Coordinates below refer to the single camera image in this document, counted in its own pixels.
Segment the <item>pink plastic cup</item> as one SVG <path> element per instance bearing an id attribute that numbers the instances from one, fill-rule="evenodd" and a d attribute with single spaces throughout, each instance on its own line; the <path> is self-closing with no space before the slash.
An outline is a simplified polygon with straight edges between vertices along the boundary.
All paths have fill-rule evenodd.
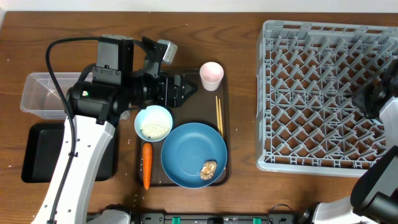
<path id="1" fill-rule="evenodd" d="M 200 67 L 202 85 L 207 91 L 215 91 L 224 77 L 223 67 L 216 62 L 207 62 Z"/>

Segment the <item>light blue rice bowl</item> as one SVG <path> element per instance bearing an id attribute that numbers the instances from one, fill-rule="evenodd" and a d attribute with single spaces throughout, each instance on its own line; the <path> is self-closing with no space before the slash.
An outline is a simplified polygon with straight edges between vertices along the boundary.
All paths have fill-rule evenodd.
<path id="1" fill-rule="evenodd" d="M 136 118 L 135 118 L 135 121 L 134 121 L 134 128 L 135 128 L 135 131 L 136 131 L 136 133 L 137 133 L 137 135 L 142 139 L 142 140 L 145 140 L 145 141 L 148 141 L 148 142 L 157 142 L 157 141 L 151 141 L 151 140 L 148 140 L 148 139 L 146 139 L 143 135 L 142 135 L 142 133 L 141 133 L 141 131 L 140 131 L 140 126 L 141 126 L 141 124 L 142 124 L 142 122 L 145 120 L 145 119 L 147 119 L 147 118 L 163 118 L 163 119 L 168 119 L 168 121 L 169 121 L 169 123 L 170 123 L 170 125 L 171 125 L 171 130 L 172 130 L 172 126 L 173 126 L 173 118 L 172 118 L 172 115 L 171 115 L 171 113 L 166 109 L 166 108 L 164 108 L 164 107 L 162 107 L 162 106 L 157 106 L 157 105 L 152 105 L 152 106 L 148 106 L 146 109 L 144 109 L 144 110 L 140 110 L 140 112 L 138 112 L 138 114 L 137 114 L 137 116 L 136 116 Z"/>

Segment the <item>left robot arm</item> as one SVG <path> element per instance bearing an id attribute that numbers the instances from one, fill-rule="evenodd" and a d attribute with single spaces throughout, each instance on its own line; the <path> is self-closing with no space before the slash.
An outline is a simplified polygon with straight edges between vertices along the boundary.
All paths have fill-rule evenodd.
<path id="1" fill-rule="evenodd" d="M 121 115 L 131 106 L 176 108 L 197 91 L 179 75 L 162 73 L 177 46 L 169 40 L 136 40 L 106 34 L 97 38 L 96 62 L 66 93 L 63 142 L 36 223 L 86 223 L 100 162 Z"/>

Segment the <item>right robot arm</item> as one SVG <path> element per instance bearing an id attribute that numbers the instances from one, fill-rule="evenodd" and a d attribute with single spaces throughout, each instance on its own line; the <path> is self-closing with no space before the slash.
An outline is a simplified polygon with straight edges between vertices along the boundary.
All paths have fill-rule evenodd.
<path id="1" fill-rule="evenodd" d="M 386 152 L 354 185 L 350 197 L 318 203 L 297 223 L 397 223 L 397 60 L 382 74 L 379 85 L 355 91 L 353 103 L 367 119 L 384 126 Z"/>

